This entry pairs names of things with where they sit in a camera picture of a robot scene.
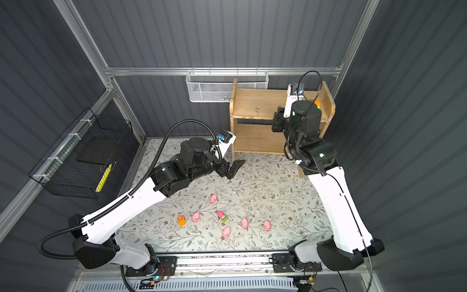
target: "metal beam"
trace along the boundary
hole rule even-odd
[[[115,91],[112,87],[109,87],[96,101],[96,103],[91,107],[91,110],[88,111],[82,118],[82,120],[88,120],[92,117],[92,113],[100,114],[107,104],[112,100]],[[79,121],[76,126],[70,131],[70,133],[76,133],[79,129],[86,123],[86,121]],[[50,155],[51,157],[56,156],[60,151],[66,146],[70,141],[71,135],[67,137],[57,146],[57,148]],[[41,174],[44,172],[44,169],[47,169],[50,165],[51,160],[48,159],[44,164],[39,168],[36,174]],[[24,187],[17,193],[13,200],[8,204],[8,206],[0,214],[0,242],[3,241],[11,228],[18,222],[20,217],[26,211],[26,209],[31,205],[34,199],[42,190],[42,185],[37,183],[35,180],[30,179]]]
[[[100,53],[99,48],[94,42],[91,34],[89,33],[89,30],[87,29],[83,19],[81,18],[81,16],[79,16],[79,12],[73,4],[73,1],[53,1],[56,7],[58,8],[58,11],[60,11],[66,23],[68,24],[68,27],[70,28],[71,32],[78,40],[78,43],[81,45],[81,48],[85,52],[94,69],[96,70],[97,75],[99,76],[104,86],[108,87],[111,85],[115,87],[118,96],[114,98],[114,102],[119,108],[121,114],[123,115],[123,118],[131,122],[135,137],[140,143],[143,143],[146,139],[144,130],[141,124],[138,122],[138,119],[136,118],[132,109],[130,108],[130,105],[128,104],[127,99],[125,98],[125,95],[120,90],[117,81],[110,79],[110,77],[105,72],[105,68],[107,68],[107,63],[102,54]]]
[[[355,54],[360,46],[361,40],[367,31],[368,25],[370,24],[371,19],[373,18],[373,14],[375,14],[375,10],[378,7],[380,0],[367,0],[365,4],[365,8],[363,9],[363,13],[360,16],[358,21],[357,27],[355,28],[354,34],[350,39],[349,46],[344,54],[344,58],[342,59],[342,67],[339,76],[336,78],[336,82],[331,90],[331,95],[336,99],[337,93],[339,92],[340,86],[342,85],[342,81],[347,75],[347,71],[354,60]]]
[[[185,76],[188,71],[193,71],[196,75],[269,75],[289,76],[302,75],[307,71],[316,70],[321,75],[338,76],[340,68],[319,67],[319,68],[158,68],[158,67],[109,67],[105,72],[109,76]]]

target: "yellow object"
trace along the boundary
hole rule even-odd
[[[97,185],[96,192],[102,191],[102,188],[104,187],[104,184],[106,183],[107,177],[109,176],[109,173],[111,170],[112,170],[112,164],[110,164],[109,167],[107,167],[106,171],[102,175],[102,178],[100,179]]]
[[[185,216],[180,215],[180,216],[178,217],[178,224],[179,224],[180,226],[183,226],[183,225],[185,225],[185,223],[186,223],[186,221],[185,221]]]

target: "black mounting plate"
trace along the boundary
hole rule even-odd
[[[280,253],[280,254],[272,254],[271,256],[273,259],[277,260],[274,261],[275,264],[273,264],[274,267],[274,273],[290,273],[290,272],[296,272],[292,269],[290,266],[290,261],[289,261],[289,254],[286,253]],[[321,272],[323,268],[321,267],[321,263],[308,263],[305,265],[305,272]]]
[[[169,268],[169,273],[167,273],[167,268],[164,267],[164,276],[173,276],[175,274],[175,268],[177,267],[177,257],[176,256],[158,256],[157,257],[160,261],[159,265],[164,265]],[[127,277],[146,277],[144,274],[144,267],[135,270],[131,267],[127,268],[125,272],[125,276]],[[154,276],[162,276],[162,269],[159,269]]]

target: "floral tablecloth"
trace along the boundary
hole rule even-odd
[[[180,143],[187,138],[169,139],[159,162],[179,153]],[[144,175],[154,159],[162,139],[151,139],[134,183]],[[217,173],[194,180],[188,188],[155,204],[134,217],[117,231],[131,242],[144,242],[156,252],[267,250],[286,249],[302,239],[321,241],[332,235],[330,223],[319,196],[308,179],[300,179],[297,165],[281,155],[243,153],[246,162],[229,180]],[[218,195],[216,203],[209,199]],[[191,215],[199,211],[198,222]],[[222,223],[217,212],[229,218]],[[186,224],[178,225],[184,215]],[[246,217],[249,227],[241,227]],[[266,232],[264,220],[271,223]],[[232,232],[221,238],[222,230]]]

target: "toy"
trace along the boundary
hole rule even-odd
[[[191,221],[193,222],[197,222],[199,220],[199,217],[201,216],[201,214],[199,212],[196,212],[195,214],[193,214],[193,216],[191,217]]]
[[[230,227],[226,227],[224,231],[222,231],[222,237],[226,238],[230,235]]]
[[[248,220],[246,219],[246,217],[243,217],[243,219],[241,220],[241,227],[243,229],[247,229],[248,228]]]
[[[224,214],[224,212],[222,211],[219,211],[217,212],[217,216],[219,217],[219,219],[222,221],[222,222],[226,222],[227,221],[227,216]]]
[[[209,200],[211,204],[214,204],[217,201],[217,194],[212,194],[211,199]]]
[[[264,230],[271,231],[271,223],[267,220],[264,221]]]
[[[180,215],[180,216],[178,217],[178,224],[179,224],[180,226],[183,226],[183,225],[185,225],[185,223],[186,223],[186,221],[185,221],[185,216]]]

